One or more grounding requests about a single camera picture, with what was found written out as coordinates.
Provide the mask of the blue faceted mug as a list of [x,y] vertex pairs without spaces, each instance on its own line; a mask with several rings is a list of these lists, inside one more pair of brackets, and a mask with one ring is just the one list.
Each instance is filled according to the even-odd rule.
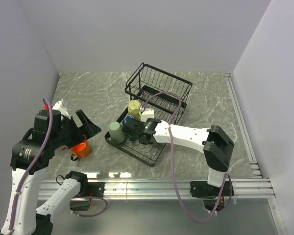
[[127,114],[122,120],[122,125],[123,126],[133,125],[133,124],[136,124],[137,121],[138,120],[133,115]]

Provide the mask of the mint green cup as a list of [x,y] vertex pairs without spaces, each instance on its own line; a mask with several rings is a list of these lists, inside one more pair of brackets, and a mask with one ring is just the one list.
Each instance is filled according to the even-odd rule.
[[125,133],[122,131],[121,124],[116,121],[110,123],[109,134],[111,140],[117,144],[122,143],[126,139]]

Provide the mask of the yellow mug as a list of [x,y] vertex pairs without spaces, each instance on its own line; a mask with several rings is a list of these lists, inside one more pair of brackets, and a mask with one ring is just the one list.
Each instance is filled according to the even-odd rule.
[[127,113],[134,116],[137,120],[141,120],[141,102],[139,100],[131,100],[127,107]]

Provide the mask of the orange mug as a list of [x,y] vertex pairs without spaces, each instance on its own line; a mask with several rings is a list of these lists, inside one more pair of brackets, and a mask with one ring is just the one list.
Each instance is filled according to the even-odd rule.
[[79,159],[89,156],[92,149],[88,141],[85,140],[82,143],[73,146],[72,148],[70,148],[70,150],[72,151],[72,154],[70,156],[71,161],[77,161]]

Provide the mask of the black wire dish rack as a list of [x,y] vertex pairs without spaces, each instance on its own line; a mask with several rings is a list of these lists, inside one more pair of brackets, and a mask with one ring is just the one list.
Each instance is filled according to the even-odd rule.
[[[178,95],[181,108],[173,119],[173,124],[178,124],[187,107],[187,98],[192,88],[192,82],[177,75],[159,69],[155,66],[141,63],[127,80],[124,92],[130,100],[138,100],[141,104],[159,92],[171,92]],[[155,118],[168,121],[177,108],[179,101],[171,94],[161,94],[147,104],[147,108],[155,111]],[[165,148],[164,143],[139,143],[138,140],[127,136],[122,143],[114,143],[107,132],[104,136],[106,142],[125,154],[139,160],[149,167],[154,167],[159,156]]]

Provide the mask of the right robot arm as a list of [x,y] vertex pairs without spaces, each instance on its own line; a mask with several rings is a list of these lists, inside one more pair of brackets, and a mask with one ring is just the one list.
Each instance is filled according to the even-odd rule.
[[191,128],[155,118],[148,118],[146,122],[131,118],[122,131],[141,144],[170,143],[203,153],[209,167],[207,192],[215,196],[223,190],[223,179],[229,169],[235,144],[220,126]]

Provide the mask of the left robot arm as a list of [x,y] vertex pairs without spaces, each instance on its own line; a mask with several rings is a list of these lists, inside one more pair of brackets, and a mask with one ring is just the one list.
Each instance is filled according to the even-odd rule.
[[12,190],[0,235],[49,235],[56,216],[72,198],[90,196],[87,175],[71,171],[56,193],[37,207],[40,185],[56,149],[74,147],[101,132],[82,110],[76,114],[80,127],[59,110],[40,110],[34,126],[13,146]]

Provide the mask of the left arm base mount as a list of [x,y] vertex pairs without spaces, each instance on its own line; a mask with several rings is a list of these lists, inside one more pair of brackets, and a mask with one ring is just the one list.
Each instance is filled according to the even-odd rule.
[[90,182],[90,183],[81,183],[80,190],[78,194],[74,197],[103,197],[105,183],[104,182]]

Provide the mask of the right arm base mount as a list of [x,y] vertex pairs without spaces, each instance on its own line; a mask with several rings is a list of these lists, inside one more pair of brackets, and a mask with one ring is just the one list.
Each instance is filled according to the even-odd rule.
[[[211,186],[206,181],[191,181],[190,187],[191,196],[201,199],[215,199],[220,191],[220,188]],[[234,189],[231,189],[229,181],[225,181],[222,195],[226,197],[234,196]]]

